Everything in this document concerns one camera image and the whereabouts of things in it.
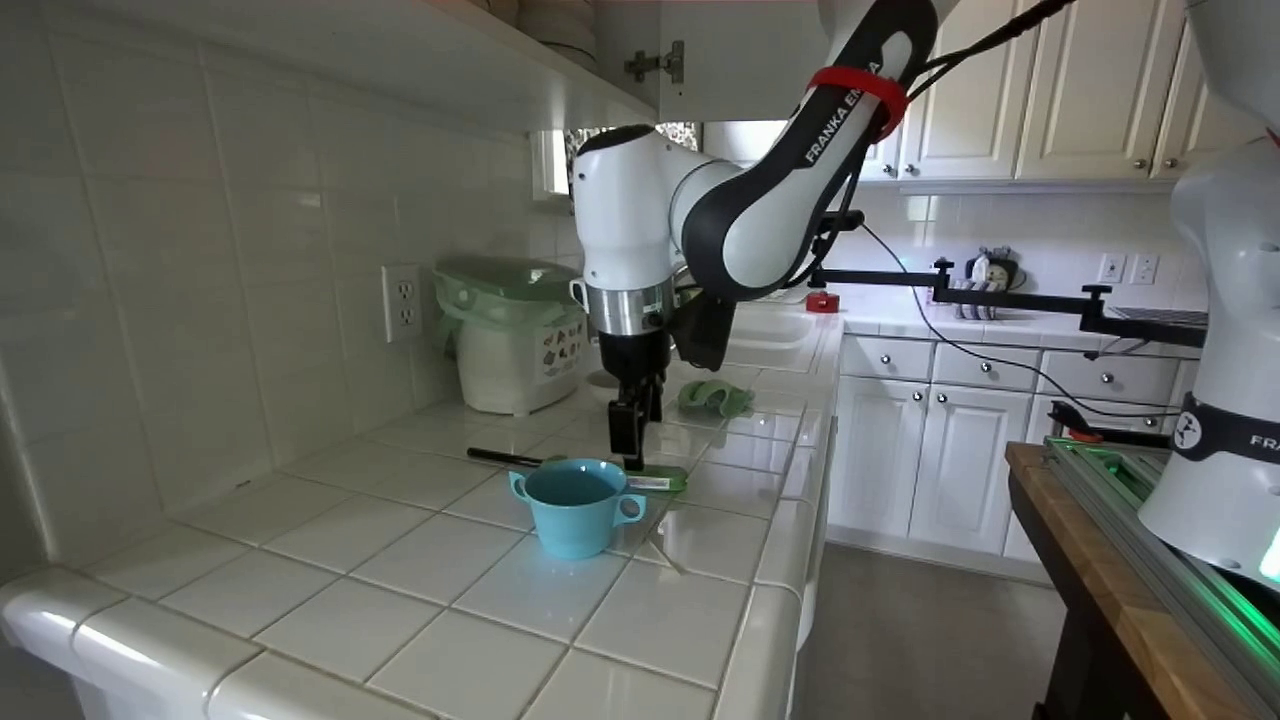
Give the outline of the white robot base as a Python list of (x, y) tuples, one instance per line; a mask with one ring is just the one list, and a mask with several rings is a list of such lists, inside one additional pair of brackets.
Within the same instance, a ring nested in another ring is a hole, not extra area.
[(1208, 272), (1208, 336), (1139, 510), (1165, 546), (1280, 587), (1280, 0), (1187, 0), (1208, 90), (1258, 125), (1174, 182)]

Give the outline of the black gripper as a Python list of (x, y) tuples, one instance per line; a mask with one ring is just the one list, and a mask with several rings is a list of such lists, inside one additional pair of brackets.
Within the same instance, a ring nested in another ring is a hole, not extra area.
[(615, 379), (652, 376), (640, 388), (644, 429), (640, 429), (634, 393), (629, 386), (619, 386), (619, 393), (607, 399), (607, 445), (625, 462), (625, 469), (640, 469), (640, 441), (647, 441), (647, 429), (662, 419), (659, 372), (667, 367), (667, 336), (662, 331), (604, 336), (601, 362)]

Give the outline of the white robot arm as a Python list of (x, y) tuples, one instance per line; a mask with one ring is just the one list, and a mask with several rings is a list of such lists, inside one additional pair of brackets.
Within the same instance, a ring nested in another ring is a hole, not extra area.
[(752, 165), (690, 153), (652, 125), (596, 131), (571, 158), (581, 310), (615, 379), (607, 445), (644, 466), (667, 362), (714, 372), (736, 310), (784, 290), (883, 141), (956, 0), (873, 0), (808, 78), (784, 131)]

